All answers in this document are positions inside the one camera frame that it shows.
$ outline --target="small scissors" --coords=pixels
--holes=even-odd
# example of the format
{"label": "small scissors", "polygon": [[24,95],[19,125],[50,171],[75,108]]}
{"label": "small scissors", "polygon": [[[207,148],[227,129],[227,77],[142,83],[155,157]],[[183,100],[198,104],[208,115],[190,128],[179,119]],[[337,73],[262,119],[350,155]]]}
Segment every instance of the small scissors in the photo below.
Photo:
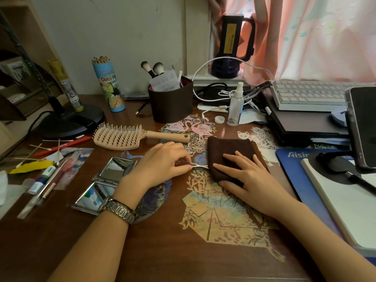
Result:
{"label": "small scissors", "polygon": [[193,162],[191,162],[190,165],[192,165],[193,167],[202,167],[202,168],[209,169],[209,167],[207,165],[199,165],[199,164],[196,164],[196,163],[193,163]]}

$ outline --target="white wall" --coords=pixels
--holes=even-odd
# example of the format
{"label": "white wall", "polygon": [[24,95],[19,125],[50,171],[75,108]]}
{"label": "white wall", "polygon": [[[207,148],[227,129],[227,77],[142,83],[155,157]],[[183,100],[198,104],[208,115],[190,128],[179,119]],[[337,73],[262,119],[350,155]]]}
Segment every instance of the white wall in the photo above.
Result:
{"label": "white wall", "polygon": [[101,93],[91,59],[106,55],[123,94],[145,92],[140,63],[186,66],[185,0],[31,0],[79,94]]}

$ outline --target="spray bottle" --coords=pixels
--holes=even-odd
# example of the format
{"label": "spray bottle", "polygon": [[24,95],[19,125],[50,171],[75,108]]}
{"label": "spray bottle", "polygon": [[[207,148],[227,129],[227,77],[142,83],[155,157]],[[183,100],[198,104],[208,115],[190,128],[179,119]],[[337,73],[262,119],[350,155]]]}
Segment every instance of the spray bottle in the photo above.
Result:
{"label": "spray bottle", "polygon": [[241,112],[243,111],[243,82],[239,82],[235,90],[235,94],[230,100],[229,118],[227,124],[229,126],[237,126],[240,121]]}

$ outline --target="brown towel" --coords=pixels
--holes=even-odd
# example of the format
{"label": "brown towel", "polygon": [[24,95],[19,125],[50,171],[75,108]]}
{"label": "brown towel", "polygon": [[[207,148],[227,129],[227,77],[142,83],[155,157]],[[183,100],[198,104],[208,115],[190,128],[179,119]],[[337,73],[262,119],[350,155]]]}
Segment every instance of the brown towel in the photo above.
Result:
{"label": "brown towel", "polygon": [[256,154],[257,158],[265,166],[266,170],[268,170],[255,142],[249,141],[248,139],[220,139],[215,136],[210,136],[208,137],[208,167],[215,182],[226,180],[239,186],[243,186],[243,183],[239,180],[232,178],[213,167],[213,163],[218,163],[224,166],[240,169],[236,163],[223,157],[224,153],[234,155],[235,151],[239,151],[249,159],[252,159],[252,156]]}

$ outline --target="wristwatch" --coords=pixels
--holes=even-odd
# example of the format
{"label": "wristwatch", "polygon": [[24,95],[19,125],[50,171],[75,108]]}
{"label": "wristwatch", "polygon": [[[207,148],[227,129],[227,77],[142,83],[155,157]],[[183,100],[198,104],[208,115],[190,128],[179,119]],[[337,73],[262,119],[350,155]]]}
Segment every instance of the wristwatch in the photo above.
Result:
{"label": "wristwatch", "polygon": [[104,210],[109,210],[117,214],[120,218],[122,218],[129,224],[133,223],[133,221],[135,220],[134,211],[132,211],[130,208],[120,203],[119,201],[112,199],[111,196],[106,197],[103,204],[98,209],[98,212],[101,213]]}

